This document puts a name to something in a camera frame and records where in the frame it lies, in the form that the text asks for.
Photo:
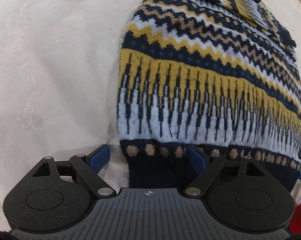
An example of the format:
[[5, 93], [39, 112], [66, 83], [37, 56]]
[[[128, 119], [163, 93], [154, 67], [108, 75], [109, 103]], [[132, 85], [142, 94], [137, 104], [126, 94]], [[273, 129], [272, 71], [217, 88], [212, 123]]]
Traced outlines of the cream embroidered bedspread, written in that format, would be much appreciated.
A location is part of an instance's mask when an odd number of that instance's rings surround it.
[[101, 177], [128, 185], [116, 127], [118, 59], [142, 0], [0, 0], [0, 231], [3, 201], [45, 156], [67, 160], [101, 144]]

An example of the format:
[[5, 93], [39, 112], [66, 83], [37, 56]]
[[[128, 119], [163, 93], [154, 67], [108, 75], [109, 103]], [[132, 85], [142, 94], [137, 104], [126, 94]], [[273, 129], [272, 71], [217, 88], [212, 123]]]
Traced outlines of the navy yellow patterned knit sweater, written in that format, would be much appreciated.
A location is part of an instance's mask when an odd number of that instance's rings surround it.
[[301, 172], [295, 47], [262, 0], [143, 0], [119, 62], [129, 186], [184, 189], [194, 145], [252, 157], [291, 191]]

